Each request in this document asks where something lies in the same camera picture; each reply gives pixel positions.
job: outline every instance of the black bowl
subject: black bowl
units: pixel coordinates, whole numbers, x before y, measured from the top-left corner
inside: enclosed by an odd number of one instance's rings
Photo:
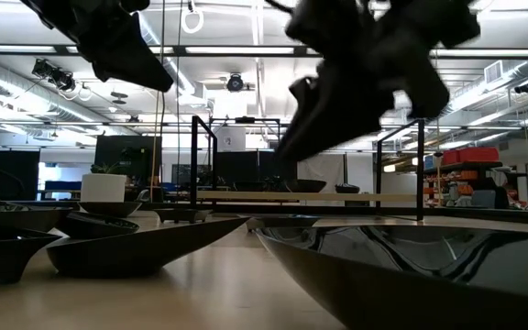
[[[59,241],[48,255],[59,274],[81,278],[127,278],[158,272],[167,263],[231,233],[246,218],[112,236]]]
[[[79,205],[88,213],[94,215],[109,215],[114,217],[129,217],[142,205],[138,202],[79,202]]]
[[[234,189],[238,192],[264,192],[265,182],[234,182]]]
[[[0,206],[0,227],[49,232],[71,212],[70,208],[23,205]]]
[[[359,187],[353,184],[336,184],[335,185],[336,193],[359,193]]]
[[[349,329],[394,328],[401,321],[424,328],[527,327],[528,233],[410,225],[256,232]]]
[[[212,210],[197,210],[197,209],[156,209],[154,210],[160,217],[160,221],[163,223],[167,220],[174,221],[178,224],[179,221],[188,221],[194,224],[197,221],[205,222],[207,216]]]
[[[71,238],[95,239],[133,234],[139,225],[107,215],[72,212],[60,220],[56,228]]]
[[[292,193],[319,193],[327,182],[319,180],[287,180],[286,187]]]
[[[28,261],[60,236],[18,228],[0,228],[0,284],[18,282]]]
[[[247,220],[247,230],[263,227],[307,227],[313,226],[319,216],[301,214],[266,214],[253,216]]]

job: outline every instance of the red box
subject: red box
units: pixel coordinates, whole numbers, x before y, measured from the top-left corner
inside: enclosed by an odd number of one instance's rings
[[[444,151],[444,159],[441,165],[450,165],[459,163],[459,153],[457,150]]]
[[[457,151],[458,162],[493,162],[499,161],[499,151],[491,147],[463,148]]]

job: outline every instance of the ceiling duct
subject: ceiling duct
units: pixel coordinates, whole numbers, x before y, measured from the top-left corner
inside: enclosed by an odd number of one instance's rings
[[[139,13],[139,27],[142,33],[142,38],[147,44],[150,46],[161,44],[160,39],[154,33],[142,13]],[[194,94],[195,90],[193,83],[187,79],[184,73],[181,72],[181,69],[177,66],[177,63],[173,58],[164,57],[162,66],[170,75],[174,83],[177,84],[180,94]]]
[[[23,101],[20,107],[30,112],[40,113],[45,116],[47,112],[54,112],[57,118],[62,120],[83,122],[104,122],[108,119],[102,115],[65,100],[57,93],[34,84],[30,80],[23,78],[8,69],[0,67],[0,95]],[[136,135],[137,133],[126,127],[111,127],[114,134]]]
[[[528,79],[528,60],[499,60],[484,69],[484,76],[454,93],[441,116],[465,109],[488,96],[492,91],[509,85],[523,83]]]

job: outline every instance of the white planter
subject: white planter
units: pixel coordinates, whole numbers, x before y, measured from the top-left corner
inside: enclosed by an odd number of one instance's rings
[[[126,176],[114,174],[84,174],[81,202],[124,202]]]

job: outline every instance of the black metal stand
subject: black metal stand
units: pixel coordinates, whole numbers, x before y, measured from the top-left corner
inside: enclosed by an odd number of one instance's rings
[[[376,194],[382,193],[382,142],[392,138],[394,135],[404,130],[405,128],[412,127],[414,125],[418,126],[418,139],[417,139],[417,159],[419,160],[417,164],[417,221],[423,221],[424,218],[424,206],[423,206],[423,176],[424,176],[424,142],[425,142],[425,121],[424,119],[416,119],[411,123],[399,127],[396,130],[390,132],[386,137],[378,140],[378,145],[376,147]],[[380,201],[376,202],[376,213],[380,213],[381,203]]]
[[[207,124],[201,120],[201,118],[198,115],[194,115],[192,117],[192,125],[191,125],[191,191],[190,191],[190,202],[191,202],[191,208],[195,208],[197,206],[197,167],[198,167],[198,160],[197,155],[199,152],[199,125],[201,125],[204,130],[209,135],[210,144],[211,139],[213,140],[213,166],[211,168],[211,181],[212,181],[212,189],[214,191],[217,190],[217,137],[215,134],[209,129]]]

